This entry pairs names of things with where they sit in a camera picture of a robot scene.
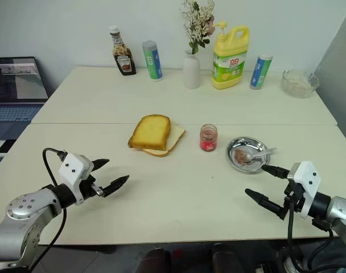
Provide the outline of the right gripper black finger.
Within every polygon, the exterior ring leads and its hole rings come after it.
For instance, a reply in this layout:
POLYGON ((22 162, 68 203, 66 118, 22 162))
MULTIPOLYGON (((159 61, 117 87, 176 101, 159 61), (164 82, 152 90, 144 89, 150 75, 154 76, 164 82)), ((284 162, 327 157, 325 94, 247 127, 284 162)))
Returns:
POLYGON ((280 205, 272 202, 269 200, 268 197, 264 196, 263 194, 253 191, 249 188, 245 189, 245 193, 253 199, 259 206, 273 212, 276 214, 280 219, 284 220, 286 216, 286 210, 284 207, 281 207, 280 205))
POLYGON ((288 174, 289 174, 289 170, 282 168, 282 167, 276 167, 276 166, 270 166, 270 165, 263 165, 262 170, 275 176, 278 177, 280 179, 287 179, 288 174))

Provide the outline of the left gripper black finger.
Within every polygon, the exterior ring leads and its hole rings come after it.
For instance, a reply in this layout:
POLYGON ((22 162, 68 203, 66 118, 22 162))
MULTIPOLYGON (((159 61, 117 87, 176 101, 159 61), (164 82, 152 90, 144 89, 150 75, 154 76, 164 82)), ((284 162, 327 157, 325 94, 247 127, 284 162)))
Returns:
POLYGON ((126 175, 112 181, 110 185, 102 189, 103 191, 102 197, 107 197, 110 194, 114 193, 115 191, 119 190, 127 182, 129 177, 130 177, 129 175, 126 175))
POLYGON ((100 169, 101 167, 103 167, 108 162, 109 162, 109 159, 96 159, 96 160, 93 160, 92 161, 92 164, 93 164, 92 172, 100 169))

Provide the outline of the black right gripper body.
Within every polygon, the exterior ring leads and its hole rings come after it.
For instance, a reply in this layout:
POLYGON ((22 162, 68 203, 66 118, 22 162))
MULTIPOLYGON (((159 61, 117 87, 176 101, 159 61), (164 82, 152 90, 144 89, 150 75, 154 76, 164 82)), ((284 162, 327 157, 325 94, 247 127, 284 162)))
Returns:
POLYGON ((304 188, 301 184, 295 182, 289 182, 285 191, 285 198, 279 218, 284 220, 287 212, 290 210, 290 204, 294 204, 294 211, 300 212, 304 204, 304 188))

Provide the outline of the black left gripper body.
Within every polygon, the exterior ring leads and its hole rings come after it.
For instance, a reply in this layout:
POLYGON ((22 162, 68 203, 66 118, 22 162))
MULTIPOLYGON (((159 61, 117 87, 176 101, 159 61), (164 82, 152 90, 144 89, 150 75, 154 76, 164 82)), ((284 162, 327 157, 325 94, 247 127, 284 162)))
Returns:
POLYGON ((103 191, 101 187, 94 184, 96 179, 90 174, 90 171, 85 179, 81 181, 81 194, 84 200, 87 200, 95 195, 102 197, 103 191))

